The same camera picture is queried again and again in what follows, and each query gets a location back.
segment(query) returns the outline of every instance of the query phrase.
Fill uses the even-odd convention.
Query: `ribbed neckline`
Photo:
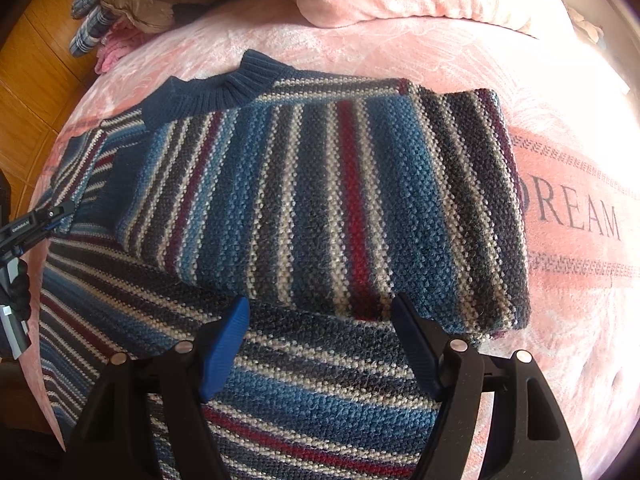
[[[247,50],[232,72],[190,81],[169,77],[140,103],[143,119],[153,131],[184,117],[241,107],[294,70],[256,50]]]

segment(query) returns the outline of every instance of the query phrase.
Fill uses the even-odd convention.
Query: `wooden floor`
[[[28,210],[60,128],[95,80],[95,55],[68,52],[79,25],[71,1],[33,0],[0,50],[0,168],[12,218]]]

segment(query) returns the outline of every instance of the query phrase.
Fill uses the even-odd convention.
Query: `striped sweater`
[[[74,140],[53,196],[191,285],[446,330],[527,322],[518,179],[495,93],[300,72],[248,51]],[[73,221],[69,218],[65,227]]]
[[[66,438],[108,356],[217,319],[250,328],[204,409],[234,478],[408,478],[437,405],[390,297],[481,338],[529,315],[517,174],[495,95],[299,72],[248,51],[169,79],[69,142],[44,201],[76,201],[41,293],[45,382]],[[178,478],[149,397],[165,478]]]

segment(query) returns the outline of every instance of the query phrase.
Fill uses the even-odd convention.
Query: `metal screw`
[[[530,363],[533,361],[533,356],[526,350],[518,350],[516,352],[516,359],[523,363]]]
[[[119,366],[127,361],[127,355],[124,352],[118,352],[111,356],[111,364]]]
[[[178,354],[188,354],[193,350],[193,343],[191,341],[180,341],[175,344],[174,350],[178,352]]]
[[[469,348],[469,345],[466,344],[466,341],[462,341],[462,339],[452,339],[449,343],[449,346],[456,352],[464,352],[467,348]]]

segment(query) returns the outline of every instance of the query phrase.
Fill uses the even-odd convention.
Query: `bed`
[[[32,206],[71,137],[139,102],[171,75],[188,80],[234,69],[248,48],[300,69],[403,76],[436,92],[497,91],[523,190],[532,314],[526,329],[489,340],[481,351],[532,352],[562,408],[584,478],[598,478],[640,415],[640,128],[606,67],[578,43],[434,17],[317,28],[292,0],[229,0],[98,79],[58,137]],[[34,342],[46,253],[45,242],[27,256]],[[20,362],[59,434],[38,345]],[[483,399],[466,478],[478,476],[489,420]]]

